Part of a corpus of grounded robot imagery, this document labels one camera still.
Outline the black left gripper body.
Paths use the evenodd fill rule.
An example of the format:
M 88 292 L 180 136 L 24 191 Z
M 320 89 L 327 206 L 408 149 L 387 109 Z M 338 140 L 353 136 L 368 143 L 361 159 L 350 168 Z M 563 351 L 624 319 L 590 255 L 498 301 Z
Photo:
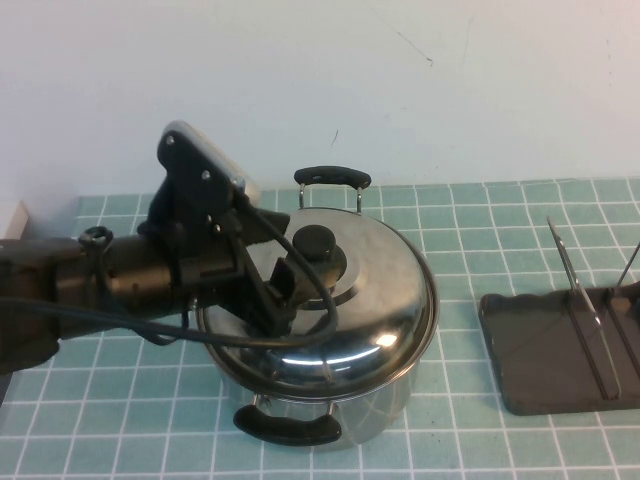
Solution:
M 241 212 L 206 215 L 184 231 L 179 248 L 179 283 L 184 292 L 201 294 L 260 333 L 275 328 L 275 303 L 248 248 L 273 236 Z

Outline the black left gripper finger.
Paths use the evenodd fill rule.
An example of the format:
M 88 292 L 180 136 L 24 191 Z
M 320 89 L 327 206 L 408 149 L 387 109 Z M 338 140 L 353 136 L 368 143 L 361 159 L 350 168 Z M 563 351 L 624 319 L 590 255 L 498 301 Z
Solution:
M 252 209 L 247 213 L 247 243 L 261 244 L 283 236 L 290 216 L 269 210 Z
M 293 297 L 296 272 L 288 258 L 279 257 L 267 281 L 268 345 L 284 345 L 295 319 Z

